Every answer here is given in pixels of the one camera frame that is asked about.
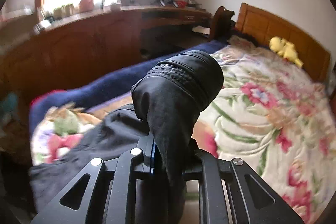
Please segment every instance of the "wooden desk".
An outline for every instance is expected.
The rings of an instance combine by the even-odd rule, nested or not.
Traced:
[[[144,30],[198,25],[210,17],[198,10],[153,6],[75,15],[53,23],[9,52],[0,76],[28,104],[50,90],[77,88],[143,61]]]

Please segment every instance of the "wooden headboard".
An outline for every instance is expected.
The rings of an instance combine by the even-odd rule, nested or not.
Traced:
[[[304,70],[314,81],[327,77],[330,53],[321,44],[292,23],[270,12],[242,3],[236,28],[254,36],[260,45],[268,46],[272,37],[281,37],[295,44]]]

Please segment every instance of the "black cloth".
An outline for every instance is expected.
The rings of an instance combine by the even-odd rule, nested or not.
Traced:
[[[205,52],[189,51],[159,62],[133,86],[134,106],[126,105],[109,113],[60,160],[32,167],[31,186],[37,211],[91,159],[117,158],[152,132],[164,172],[155,183],[138,183],[137,223],[158,223],[162,217],[165,221],[160,223],[178,223],[183,208],[181,172],[188,158],[193,127],[222,85],[220,66]],[[145,200],[148,193],[153,193],[151,199]]]

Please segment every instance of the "navy blue blanket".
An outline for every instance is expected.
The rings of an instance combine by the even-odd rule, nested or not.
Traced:
[[[200,50],[206,53],[214,53],[227,46],[227,39],[213,40],[208,43],[200,44],[188,50]],[[112,98],[123,95],[130,91],[132,86],[142,79],[146,73],[153,68],[159,61],[170,58],[181,52],[162,56],[140,64],[126,67],[111,72],[94,82],[78,89],[56,92],[38,100],[29,112],[29,132],[32,136],[36,126],[43,120],[46,112],[52,106],[61,107],[66,103],[75,102],[76,107],[89,109]]]

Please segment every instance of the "floral bedspread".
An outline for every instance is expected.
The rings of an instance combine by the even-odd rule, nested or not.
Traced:
[[[33,165],[52,163],[75,147],[83,135],[101,120],[74,108],[75,103],[51,107],[39,123],[31,139]]]
[[[223,160],[242,158],[313,223],[336,189],[336,129],[322,84],[264,48],[233,36],[212,56],[223,88],[199,122]]]

